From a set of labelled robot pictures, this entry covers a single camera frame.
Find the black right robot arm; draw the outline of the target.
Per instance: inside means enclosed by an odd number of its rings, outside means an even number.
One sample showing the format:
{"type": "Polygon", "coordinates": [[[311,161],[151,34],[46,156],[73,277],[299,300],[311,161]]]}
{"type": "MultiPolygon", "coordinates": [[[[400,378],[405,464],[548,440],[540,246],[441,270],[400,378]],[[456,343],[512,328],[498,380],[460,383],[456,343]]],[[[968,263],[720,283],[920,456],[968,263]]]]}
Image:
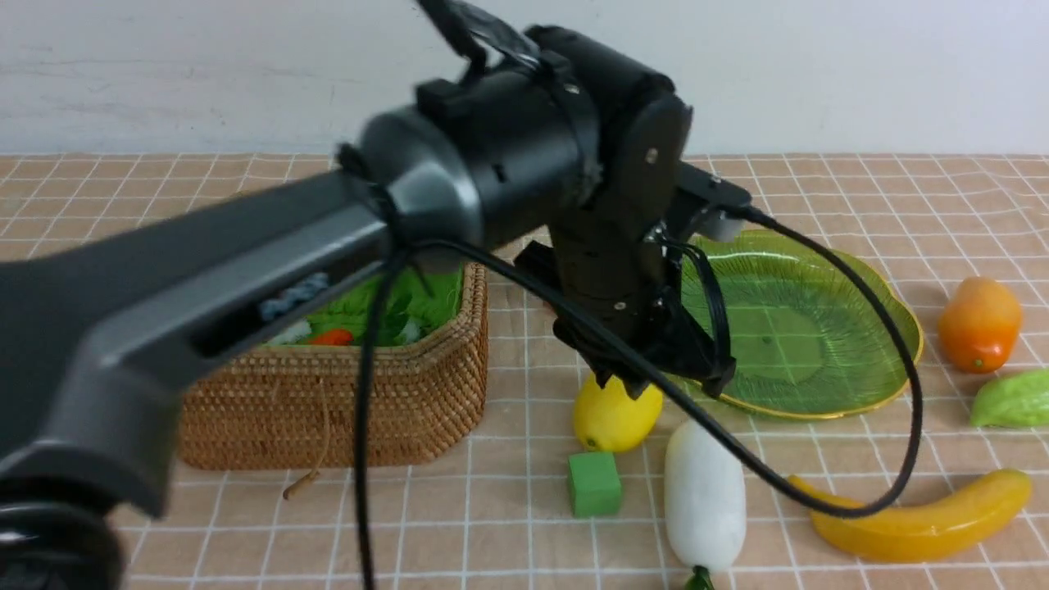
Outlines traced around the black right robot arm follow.
{"type": "Polygon", "coordinates": [[[167,505],[198,379],[397,261],[427,271],[545,225],[515,261],[652,366],[719,392],[727,338],[679,307],[661,238],[731,240],[750,194],[679,161],[670,79],[561,27],[442,28],[469,61],[376,115],[338,168],[2,265],[2,586],[116,589],[106,523],[167,505]]]}

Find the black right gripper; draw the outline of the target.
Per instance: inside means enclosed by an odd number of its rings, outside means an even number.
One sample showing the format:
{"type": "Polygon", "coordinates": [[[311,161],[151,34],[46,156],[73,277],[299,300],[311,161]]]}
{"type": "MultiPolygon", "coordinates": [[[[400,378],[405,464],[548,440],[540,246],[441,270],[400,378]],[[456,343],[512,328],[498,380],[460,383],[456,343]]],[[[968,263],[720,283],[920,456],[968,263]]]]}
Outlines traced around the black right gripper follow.
{"type": "Polygon", "coordinates": [[[578,210],[529,243],[515,266],[561,292],[661,372],[720,398],[737,372],[722,288],[685,238],[695,197],[738,186],[680,161],[615,169],[578,210]]]}

